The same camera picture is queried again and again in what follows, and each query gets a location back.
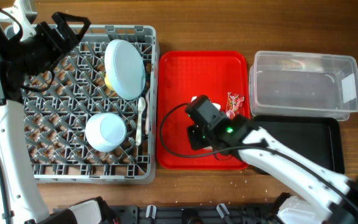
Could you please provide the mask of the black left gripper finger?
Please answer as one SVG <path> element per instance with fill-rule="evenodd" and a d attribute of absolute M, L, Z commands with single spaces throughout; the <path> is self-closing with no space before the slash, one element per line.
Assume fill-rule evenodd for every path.
<path fill-rule="evenodd" d="M 63 12 L 55 12 L 52 19 L 57 25 L 58 33 L 71 44 L 78 44 L 91 25 L 91 21 L 87 17 L 73 16 Z M 75 32 L 70 27 L 71 25 L 82 25 L 82 27 Z"/>
<path fill-rule="evenodd" d="M 52 47 L 58 47 L 64 43 L 64 39 L 58 31 L 52 29 L 46 22 L 41 22 L 39 24 L 39 35 L 43 42 Z"/>

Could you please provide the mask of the yellow plastic cup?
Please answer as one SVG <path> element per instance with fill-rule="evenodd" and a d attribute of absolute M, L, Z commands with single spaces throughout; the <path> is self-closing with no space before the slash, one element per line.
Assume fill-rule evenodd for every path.
<path fill-rule="evenodd" d="M 111 91 L 114 90 L 114 88 L 112 87 L 112 84 L 111 84 L 111 82 L 110 82 L 110 80 L 108 78 L 108 74 L 106 72 L 104 73 L 104 83 L 105 83 L 105 85 L 107 86 L 108 89 L 110 89 Z"/>

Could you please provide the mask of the light blue plate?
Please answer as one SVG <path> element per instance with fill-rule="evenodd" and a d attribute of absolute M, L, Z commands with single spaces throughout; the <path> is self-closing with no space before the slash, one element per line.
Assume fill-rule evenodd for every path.
<path fill-rule="evenodd" d="M 134 100 L 145 87 L 145 66 L 140 53 L 130 42 L 112 40 L 104 54 L 105 72 L 114 88 L 124 100 Z"/>

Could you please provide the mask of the light blue bowl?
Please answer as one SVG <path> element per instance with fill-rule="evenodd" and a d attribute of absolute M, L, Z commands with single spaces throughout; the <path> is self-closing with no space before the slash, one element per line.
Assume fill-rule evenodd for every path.
<path fill-rule="evenodd" d="M 100 152 L 110 152 L 126 138 L 124 120 L 114 113 L 98 113 L 86 123 L 85 136 L 90 146 Z"/>

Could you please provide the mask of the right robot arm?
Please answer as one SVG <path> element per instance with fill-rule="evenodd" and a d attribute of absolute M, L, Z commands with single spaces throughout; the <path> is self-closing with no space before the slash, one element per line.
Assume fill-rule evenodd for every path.
<path fill-rule="evenodd" d="M 358 223 L 358 178 L 317 165 L 242 115 L 228 118 L 205 95 L 185 111 L 218 153 L 257 167 L 296 192 L 278 206 L 282 223 Z"/>

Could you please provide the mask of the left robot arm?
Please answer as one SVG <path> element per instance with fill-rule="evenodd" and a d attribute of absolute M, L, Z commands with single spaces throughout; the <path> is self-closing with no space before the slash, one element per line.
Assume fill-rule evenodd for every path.
<path fill-rule="evenodd" d="M 35 182 L 24 134 L 25 79 L 53 72 L 90 27 L 86 17 L 53 14 L 56 28 L 39 23 L 31 37 L 24 25 L 7 37 L 0 26 L 0 223 L 102 223 L 102 201 L 92 198 L 50 213 Z"/>

